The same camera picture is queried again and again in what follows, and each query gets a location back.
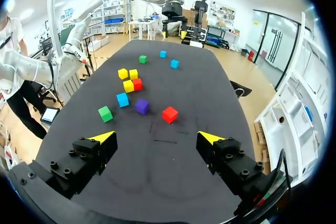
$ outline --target red cube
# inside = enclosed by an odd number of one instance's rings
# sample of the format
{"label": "red cube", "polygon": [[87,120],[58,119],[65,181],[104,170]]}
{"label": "red cube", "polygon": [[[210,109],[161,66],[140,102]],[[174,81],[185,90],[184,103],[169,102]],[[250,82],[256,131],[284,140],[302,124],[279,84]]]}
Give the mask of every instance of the red cube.
{"label": "red cube", "polygon": [[134,79],[132,80],[134,84],[134,91],[139,91],[142,90],[142,81],[141,79]]}
{"label": "red cube", "polygon": [[163,111],[162,118],[167,121],[167,123],[172,123],[177,119],[178,111],[173,107],[168,107]]}

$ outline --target red fire extinguisher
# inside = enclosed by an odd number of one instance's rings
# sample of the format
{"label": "red fire extinguisher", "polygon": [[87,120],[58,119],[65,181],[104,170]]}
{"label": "red fire extinguisher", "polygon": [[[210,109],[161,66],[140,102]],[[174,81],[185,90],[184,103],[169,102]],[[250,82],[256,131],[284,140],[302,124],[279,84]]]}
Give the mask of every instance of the red fire extinguisher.
{"label": "red fire extinguisher", "polygon": [[254,56],[254,51],[251,50],[250,54],[248,55],[247,59],[249,61],[252,61],[253,60],[253,56]]}

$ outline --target person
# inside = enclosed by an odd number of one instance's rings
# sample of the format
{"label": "person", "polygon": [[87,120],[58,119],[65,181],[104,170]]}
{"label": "person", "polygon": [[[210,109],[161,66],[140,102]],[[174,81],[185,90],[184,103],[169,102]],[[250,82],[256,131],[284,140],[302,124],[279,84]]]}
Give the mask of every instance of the person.
{"label": "person", "polygon": [[[5,50],[9,48],[14,49],[16,52],[20,50],[23,56],[28,56],[27,46],[23,37],[20,20],[18,18],[10,18],[8,12],[6,12],[0,19],[0,59]],[[0,91],[14,114],[31,132],[43,139],[47,132],[41,124],[32,118],[24,99],[31,103],[40,114],[43,114],[47,107],[38,97],[31,83],[15,74],[12,88],[8,89],[7,85],[0,82]]]}

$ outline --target cube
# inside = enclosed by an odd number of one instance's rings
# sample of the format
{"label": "cube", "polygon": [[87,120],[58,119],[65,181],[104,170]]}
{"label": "cube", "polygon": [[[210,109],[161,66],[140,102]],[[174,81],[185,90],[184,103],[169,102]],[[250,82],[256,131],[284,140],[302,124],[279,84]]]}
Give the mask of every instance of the cube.
{"label": "cube", "polygon": [[146,64],[147,56],[145,56],[145,55],[140,56],[139,57],[139,62],[142,63],[142,64]]}
{"label": "cube", "polygon": [[161,51],[160,52],[160,57],[161,58],[166,58],[167,57],[167,52],[166,51]]}
{"label": "cube", "polygon": [[131,78],[131,80],[134,80],[134,79],[138,78],[138,71],[136,69],[130,70],[130,78]]}
{"label": "cube", "polygon": [[103,119],[104,123],[113,119],[112,113],[107,106],[100,108],[98,112],[101,118]]}
{"label": "cube", "polygon": [[128,101],[128,97],[126,93],[117,94],[117,100],[119,103],[119,107],[121,108],[130,105],[130,102]]}
{"label": "cube", "polygon": [[149,101],[145,99],[139,99],[135,105],[136,110],[143,115],[146,115],[149,110]]}
{"label": "cube", "polygon": [[118,70],[118,76],[121,80],[124,80],[128,77],[128,71],[126,68]]}
{"label": "cube", "polygon": [[124,84],[124,89],[126,93],[130,93],[134,91],[134,84],[131,80],[124,81],[123,84]]}
{"label": "cube", "polygon": [[134,91],[142,90],[142,81],[141,79],[134,79],[133,80]]}
{"label": "cube", "polygon": [[178,111],[173,107],[168,107],[163,111],[162,118],[167,121],[167,123],[172,123],[177,119]]}
{"label": "cube", "polygon": [[170,67],[174,69],[178,69],[179,65],[180,65],[180,62],[178,60],[172,60],[172,62],[170,63]]}

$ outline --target white shirt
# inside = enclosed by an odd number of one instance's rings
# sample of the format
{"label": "white shirt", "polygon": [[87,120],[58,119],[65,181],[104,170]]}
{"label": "white shirt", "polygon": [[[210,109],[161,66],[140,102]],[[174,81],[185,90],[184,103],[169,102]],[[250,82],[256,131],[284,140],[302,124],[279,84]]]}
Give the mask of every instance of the white shirt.
{"label": "white shirt", "polygon": [[[11,40],[2,48],[0,49],[0,57],[6,51],[6,49],[12,48],[16,52],[20,52],[19,42],[23,39],[23,30],[21,22],[18,18],[11,18],[8,22],[6,27],[0,31],[0,44],[4,41],[4,39],[8,38],[12,34]],[[14,75],[14,82],[12,86],[12,92],[6,94],[2,92],[4,98],[7,100],[12,97],[22,86],[24,80],[19,77],[17,74]],[[8,90],[8,85],[5,84],[6,80],[0,80],[0,89]]]}

